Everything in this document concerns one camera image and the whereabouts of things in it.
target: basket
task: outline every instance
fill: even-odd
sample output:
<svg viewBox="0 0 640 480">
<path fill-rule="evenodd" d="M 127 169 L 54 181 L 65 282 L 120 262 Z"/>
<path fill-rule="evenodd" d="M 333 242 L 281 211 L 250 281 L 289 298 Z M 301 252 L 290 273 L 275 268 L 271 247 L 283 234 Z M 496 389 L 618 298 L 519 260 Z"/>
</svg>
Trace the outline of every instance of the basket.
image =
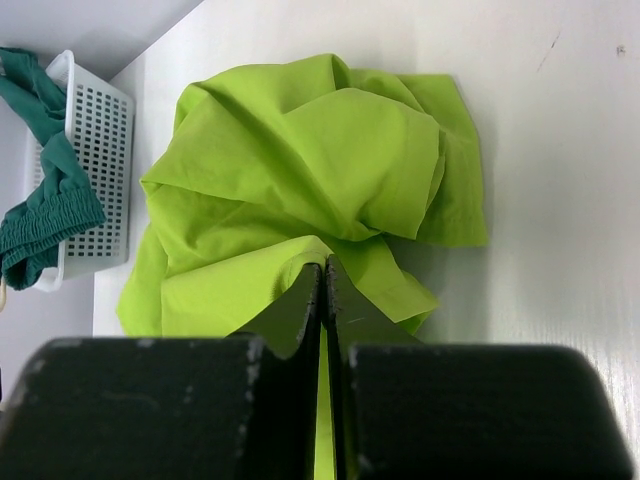
<svg viewBox="0 0 640 480">
<path fill-rule="evenodd" d="M 69 50 L 47 68 L 53 81 L 67 90 L 65 134 L 102 203 L 105 224 L 60 243 L 57 268 L 47 268 L 34 285 L 58 290 L 66 279 L 124 263 L 131 177 L 134 104 L 131 98 L 75 64 Z M 44 178 L 42 147 L 29 132 L 26 147 L 25 193 Z"/>
</svg>

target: fabric fold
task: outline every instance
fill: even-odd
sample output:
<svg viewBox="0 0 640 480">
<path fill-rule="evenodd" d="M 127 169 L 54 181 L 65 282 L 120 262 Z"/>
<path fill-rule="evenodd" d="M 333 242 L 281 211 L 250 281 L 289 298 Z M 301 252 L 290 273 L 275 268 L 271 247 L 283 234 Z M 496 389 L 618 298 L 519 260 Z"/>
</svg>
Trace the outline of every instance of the fabric fold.
<svg viewBox="0 0 640 480">
<path fill-rule="evenodd" d="M 15 290 L 57 266 L 58 244 L 106 221 L 102 205 L 64 133 L 66 95 L 34 54 L 0 48 L 0 96 L 42 145 L 44 180 L 0 225 L 0 274 Z"/>
<path fill-rule="evenodd" d="M 335 55 L 188 86 L 173 139 L 141 184 L 151 222 L 118 306 L 130 335 L 228 335 L 331 253 L 413 333 L 437 300 L 383 234 L 487 241 L 478 139 L 453 80 L 350 69 Z M 318 422 L 330 422 L 322 395 Z M 325 427 L 322 480 L 332 471 Z"/>
</svg>

